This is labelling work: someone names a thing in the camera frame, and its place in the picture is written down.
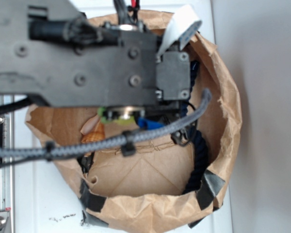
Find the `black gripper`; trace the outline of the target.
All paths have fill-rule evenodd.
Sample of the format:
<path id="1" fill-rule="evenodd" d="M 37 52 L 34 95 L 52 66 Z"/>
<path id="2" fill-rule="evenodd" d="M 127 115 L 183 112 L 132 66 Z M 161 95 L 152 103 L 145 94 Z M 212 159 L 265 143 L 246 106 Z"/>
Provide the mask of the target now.
<path id="1" fill-rule="evenodd" d="M 114 1 L 118 24 L 93 26 L 67 0 L 0 0 L 0 95 L 51 107 L 154 107 L 157 37 Z"/>

